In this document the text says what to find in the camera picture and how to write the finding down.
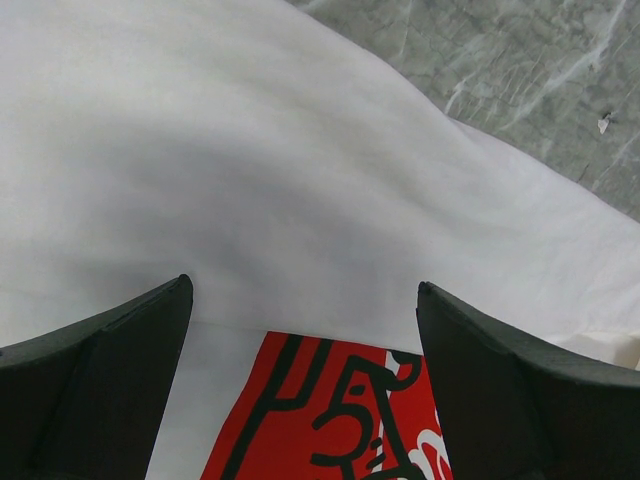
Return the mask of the white Coca-Cola t-shirt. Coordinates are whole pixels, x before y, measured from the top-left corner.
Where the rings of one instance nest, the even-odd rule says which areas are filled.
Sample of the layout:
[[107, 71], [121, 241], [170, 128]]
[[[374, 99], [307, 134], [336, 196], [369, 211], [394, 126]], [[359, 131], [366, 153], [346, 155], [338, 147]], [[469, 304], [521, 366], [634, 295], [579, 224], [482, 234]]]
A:
[[181, 274], [148, 477], [196, 479], [268, 330], [417, 353], [418, 285], [639, 365], [639, 226], [283, 1], [1, 5], [1, 340]]

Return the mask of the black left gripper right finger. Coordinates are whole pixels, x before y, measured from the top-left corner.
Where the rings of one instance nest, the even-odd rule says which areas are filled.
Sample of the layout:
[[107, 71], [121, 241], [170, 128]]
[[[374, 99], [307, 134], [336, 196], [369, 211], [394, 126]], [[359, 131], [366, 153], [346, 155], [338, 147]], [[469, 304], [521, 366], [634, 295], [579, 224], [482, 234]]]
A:
[[639, 374], [555, 346], [423, 282], [416, 308], [456, 479], [636, 479]]

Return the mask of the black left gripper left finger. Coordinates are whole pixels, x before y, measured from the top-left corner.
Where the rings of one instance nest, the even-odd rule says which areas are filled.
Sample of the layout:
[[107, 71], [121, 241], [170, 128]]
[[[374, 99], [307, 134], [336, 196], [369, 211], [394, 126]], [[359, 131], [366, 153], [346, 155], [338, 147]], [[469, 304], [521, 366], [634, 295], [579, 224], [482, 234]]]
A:
[[2, 478], [145, 478], [192, 306], [181, 275], [2, 348]]

